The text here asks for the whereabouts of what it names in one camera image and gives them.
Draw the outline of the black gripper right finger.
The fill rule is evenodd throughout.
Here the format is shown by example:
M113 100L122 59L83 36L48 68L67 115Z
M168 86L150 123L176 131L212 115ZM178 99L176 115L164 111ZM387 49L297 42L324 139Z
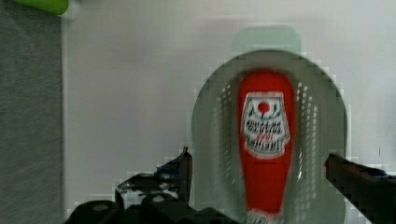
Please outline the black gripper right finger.
M395 224L396 178L330 153L326 178L373 224Z

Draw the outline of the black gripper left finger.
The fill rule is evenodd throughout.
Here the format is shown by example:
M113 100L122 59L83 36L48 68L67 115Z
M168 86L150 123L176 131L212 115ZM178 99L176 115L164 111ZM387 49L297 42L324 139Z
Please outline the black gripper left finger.
M171 161L154 173L139 173L120 183L115 189L115 201L121 208L140 205L149 195L169 195L184 203L190 200L192 155L184 147Z

